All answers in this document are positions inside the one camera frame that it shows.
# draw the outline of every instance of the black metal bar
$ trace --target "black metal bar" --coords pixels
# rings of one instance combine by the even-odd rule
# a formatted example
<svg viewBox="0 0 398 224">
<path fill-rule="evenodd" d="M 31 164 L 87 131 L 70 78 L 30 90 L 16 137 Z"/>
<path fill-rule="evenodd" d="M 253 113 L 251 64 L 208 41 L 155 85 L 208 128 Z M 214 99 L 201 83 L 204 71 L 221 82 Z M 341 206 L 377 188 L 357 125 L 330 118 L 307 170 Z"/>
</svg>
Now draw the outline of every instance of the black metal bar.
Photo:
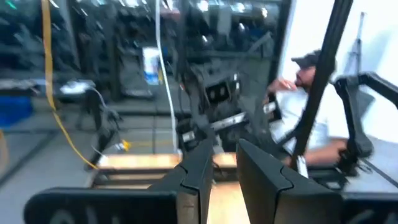
<svg viewBox="0 0 398 224">
<path fill-rule="evenodd" d="M 342 192 L 341 195 L 345 200 L 349 200 L 349 202 L 352 203 L 358 203 L 358 202 L 367 202 L 372 205 L 381 205 L 381 203 L 388 203 L 389 205 L 392 205 L 391 208 L 397 207 L 397 195 L 392 194 L 389 192 Z"/>
<path fill-rule="evenodd" d="M 293 129 L 291 132 L 287 133 L 279 142 L 277 143 L 278 147 L 283 147 L 288 141 L 290 141 L 294 136 L 296 136 L 297 130 Z"/>
<path fill-rule="evenodd" d="M 349 140 L 348 140 L 348 147 L 347 150 L 352 150 L 356 147 L 350 147 L 350 144 L 355 144 L 355 139 L 356 139 L 356 129 L 355 128 L 351 128 L 351 127 L 358 127 L 360 125 L 362 125 L 360 122 L 360 119 L 356 119 L 353 116 L 353 108 L 357 107 L 356 104 L 354 104 L 351 100 L 351 98 L 349 97 L 349 86 L 347 84 L 347 80 L 337 80 L 336 84 L 338 85 L 339 88 L 336 88 L 337 94 L 340 95 L 340 98 L 343 100 L 343 102 L 347 102 L 344 104 L 344 111 L 346 114 L 346 122 L 347 122 L 347 126 L 348 126 L 348 133 L 349 133 Z"/>
<path fill-rule="evenodd" d="M 93 181 L 94 186 L 118 186 L 118 185 L 152 185 L 159 179 L 96 179 Z"/>
<path fill-rule="evenodd" d="M 372 170 L 376 171 L 380 176 L 382 176 L 386 181 L 392 184 L 394 187 L 398 188 L 398 182 L 391 178 L 388 174 L 377 168 L 373 163 L 370 161 L 363 159 L 362 160 L 366 165 L 368 165 Z"/>
<path fill-rule="evenodd" d="M 113 136 L 115 135 L 115 130 L 110 130 L 108 135 L 101 133 L 98 135 L 98 146 L 96 148 L 97 151 L 94 152 L 94 155 L 90 159 L 90 163 L 97 164 L 98 161 L 101 159 L 102 153 L 108 146 L 109 142 L 112 140 Z M 92 170 L 92 166 L 85 164 L 85 170 Z"/>
<path fill-rule="evenodd" d="M 100 96 L 94 90 L 87 90 L 85 93 L 86 106 L 88 107 L 91 115 L 93 116 L 95 129 L 98 131 L 102 126 L 101 119 L 101 99 Z"/>
<path fill-rule="evenodd" d="M 117 113 L 121 116 L 166 116 L 170 117 L 170 110 L 160 110 L 157 111 L 147 110 L 147 111 L 117 111 Z M 191 112 L 188 110 L 183 110 L 182 113 L 175 111 L 175 117 L 177 118 L 190 118 Z"/>
<path fill-rule="evenodd" d="M 97 175 L 166 174 L 171 169 L 100 169 Z"/>
<path fill-rule="evenodd" d="M 186 67 L 186 56 L 187 56 L 187 48 L 185 47 L 187 41 L 187 13 L 189 9 L 188 1 L 180 1 L 179 5 L 180 10 L 180 21 L 178 25 L 178 44 L 177 44 L 177 80 L 183 83 L 185 67 Z"/>
<path fill-rule="evenodd" d="M 398 87 L 381 78 L 374 72 L 359 75 L 359 84 L 367 85 L 378 94 L 393 103 L 398 109 Z"/>
<path fill-rule="evenodd" d="M 119 50 L 116 43 L 115 17 L 110 10 L 105 10 L 107 20 L 104 22 L 104 36 L 106 41 L 106 52 L 109 63 L 109 76 L 111 81 L 111 97 L 114 101 L 122 98 L 122 85 L 120 77 Z"/>
<path fill-rule="evenodd" d="M 323 91 L 329 82 L 331 73 L 334 70 L 335 57 L 341 36 L 348 19 L 353 0 L 336 0 L 331 12 L 328 28 L 322 45 L 322 51 L 317 63 L 315 78 L 310 89 L 308 102 L 301 120 L 296 128 L 296 145 L 292 155 L 292 166 L 297 170 L 297 158 L 305 153 L 308 137 L 312 130 Z"/>
<path fill-rule="evenodd" d="M 276 30 L 274 56 L 272 58 L 273 60 L 269 69 L 268 82 L 273 81 L 277 76 L 278 67 L 282 56 L 282 48 L 284 45 L 285 35 L 288 29 L 287 23 L 289 21 L 290 12 L 292 10 L 292 0 L 283 0 L 282 4 L 279 6 L 279 9 L 280 12 Z"/>
</svg>

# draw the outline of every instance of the light wood surface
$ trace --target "light wood surface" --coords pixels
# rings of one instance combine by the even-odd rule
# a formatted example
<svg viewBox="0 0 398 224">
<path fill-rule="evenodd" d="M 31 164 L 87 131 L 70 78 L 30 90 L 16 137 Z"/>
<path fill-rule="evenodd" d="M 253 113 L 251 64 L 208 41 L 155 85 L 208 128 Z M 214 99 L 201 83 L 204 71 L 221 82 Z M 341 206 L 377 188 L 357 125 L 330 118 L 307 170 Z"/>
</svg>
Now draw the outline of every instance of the light wood surface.
<svg viewBox="0 0 398 224">
<path fill-rule="evenodd" d="M 216 154 L 213 157 L 220 167 L 236 167 L 235 153 Z M 99 160 L 100 169 L 173 169 L 181 161 L 176 154 L 108 155 Z"/>
<path fill-rule="evenodd" d="M 217 184 L 211 189 L 207 224 L 250 224 L 239 183 Z"/>
<path fill-rule="evenodd" d="M 236 167 L 235 153 L 214 155 L 213 160 L 220 167 Z M 109 155 L 103 157 L 100 169 L 173 169 L 180 162 L 175 154 L 156 155 Z M 154 175 L 154 179 L 164 174 Z M 140 179 L 141 175 L 114 175 L 115 179 Z M 99 186 L 107 189 L 146 189 L 149 185 Z M 238 182 L 216 184 L 211 189 L 208 211 L 208 224 L 247 224 L 248 213 L 244 204 L 242 191 Z"/>
</svg>

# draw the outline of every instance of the metal frame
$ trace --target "metal frame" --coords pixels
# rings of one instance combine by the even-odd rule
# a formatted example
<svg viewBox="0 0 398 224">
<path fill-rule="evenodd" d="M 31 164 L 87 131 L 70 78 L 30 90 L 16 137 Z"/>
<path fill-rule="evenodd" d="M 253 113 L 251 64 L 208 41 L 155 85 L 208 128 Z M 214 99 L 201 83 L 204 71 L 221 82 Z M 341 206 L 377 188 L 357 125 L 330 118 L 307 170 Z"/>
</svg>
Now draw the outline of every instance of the metal frame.
<svg viewBox="0 0 398 224">
<path fill-rule="evenodd" d="M 123 186 L 123 185 L 151 185 L 159 179 L 112 179 L 113 175 L 132 176 L 132 175 L 165 175 L 172 169 L 100 169 L 91 182 L 92 188 L 101 186 Z M 214 168 L 216 182 L 233 182 L 238 180 L 236 167 L 217 167 Z"/>
<path fill-rule="evenodd" d="M 275 47 L 274 47 L 274 59 L 271 64 L 271 68 L 269 70 L 268 82 L 272 82 L 278 76 L 278 69 L 280 66 L 280 60 L 282 58 L 283 46 L 285 44 L 285 36 L 287 32 L 287 25 L 289 21 L 289 16 L 292 10 L 292 0 L 282 0 L 280 4 L 280 12 L 278 19 L 278 27 L 277 34 L 279 38 L 276 38 Z"/>
</svg>

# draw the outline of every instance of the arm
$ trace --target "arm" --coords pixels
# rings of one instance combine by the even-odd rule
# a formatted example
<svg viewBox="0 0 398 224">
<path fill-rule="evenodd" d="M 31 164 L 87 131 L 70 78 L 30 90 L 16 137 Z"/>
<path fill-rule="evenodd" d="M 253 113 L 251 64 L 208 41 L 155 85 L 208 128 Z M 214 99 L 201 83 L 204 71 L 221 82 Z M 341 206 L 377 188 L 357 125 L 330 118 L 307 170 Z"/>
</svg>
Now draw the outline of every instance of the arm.
<svg viewBox="0 0 398 224">
<path fill-rule="evenodd" d="M 332 164 L 340 159 L 340 151 L 347 148 L 347 139 L 334 138 L 326 146 L 308 151 L 304 158 L 307 165 Z"/>
<path fill-rule="evenodd" d="M 319 149 L 306 152 L 305 160 L 308 165 L 338 162 L 340 159 L 340 151 L 347 148 L 349 132 L 343 102 L 337 93 L 333 92 L 327 99 L 327 103 L 328 105 L 333 105 L 333 107 L 328 110 L 326 118 L 330 143 Z"/>
<path fill-rule="evenodd" d="M 269 103 L 269 96 L 274 95 L 281 90 L 296 90 L 297 87 L 291 81 L 284 80 L 284 79 L 276 79 L 274 80 L 267 88 L 267 93 L 264 96 L 263 105 Z"/>
</svg>

